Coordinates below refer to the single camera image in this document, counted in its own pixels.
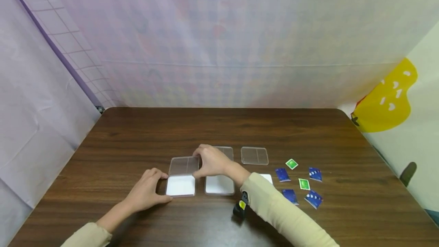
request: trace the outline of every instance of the green card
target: green card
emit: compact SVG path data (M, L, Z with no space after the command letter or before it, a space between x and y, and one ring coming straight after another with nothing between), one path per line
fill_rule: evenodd
M294 169L295 167L299 166L299 164L297 164L297 162L295 162L294 159L292 159L292 158L286 162L286 165L290 169Z
M300 185L300 189L302 189L302 190L310 190L311 189L311 187L309 186L308 180L303 180L303 179L299 178L299 185Z

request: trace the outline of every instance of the card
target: card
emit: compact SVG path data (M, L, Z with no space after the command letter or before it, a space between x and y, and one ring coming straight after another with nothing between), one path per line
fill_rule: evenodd
M286 197L289 201L292 202L292 204L298 205L299 202L297 201L296 193L293 189L286 189L282 190L282 194L284 197Z
M263 178L268 180L269 183L273 184L273 179L271 178L270 174L260 174Z
M294 159L290 159L285 163L290 169L294 169L295 167L299 166L297 162L294 161Z
M195 178L192 175L174 175L168 177L166 194L174 197L194 196Z
M206 177L205 192L213 195L233 195L235 184L233 180L225 175L214 175Z
M306 198L304 200L308 201L311 206L314 207L314 209L317 209L320 204L323 201L323 198L318 193L314 192L314 190L311 190L309 194L306 195Z
M310 190L311 189L311 187L309 186L308 180L303 180L302 178L299 178L299 185L300 185L300 189L302 189L302 190Z
M285 168L275 169L275 172L280 182L291 181L290 177L287 174L287 170Z
M309 167L309 178L322 182L322 172L320 169Z

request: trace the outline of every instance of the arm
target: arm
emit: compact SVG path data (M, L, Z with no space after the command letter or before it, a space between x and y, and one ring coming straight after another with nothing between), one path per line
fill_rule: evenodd
M110 243L111 233L130 215L150 207L168 203L170 196L161 196L155 192L159 179L168 175L153 168L146 170L142 178L135 184L131 192L120 203L116 204L96 223L87 223L68 238L61 247L104 247Z
M336 247L338 244L306 213L289 202L275 187L257 173L250 174L240 164L229 160L210 145L200 145L194 152L203 166L194 177L226 175L248 193L249 206L271 224L294 246Z

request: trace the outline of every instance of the yellow cutout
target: yellow cutout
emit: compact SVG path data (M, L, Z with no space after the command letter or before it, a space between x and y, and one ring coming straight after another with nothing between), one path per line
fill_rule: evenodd
M358 103L352 120L362 132L382 132L403 123L410 115L407 90L418 79L409 59L404 58L381 83Z

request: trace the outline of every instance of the white card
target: white card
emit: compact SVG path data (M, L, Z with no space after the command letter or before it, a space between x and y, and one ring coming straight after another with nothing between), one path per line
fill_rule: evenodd
M235 184L233 180L225 175L208 176L206 177L205 192L216 195L233 195L235 193Z
M263 178L265 178L266 180L268 180L271 184L273 184L273 179L271 178L270 174L260 174L262 175Z
M168 177L166 186L168 196L194 196L195 178L192 175L175 175Z

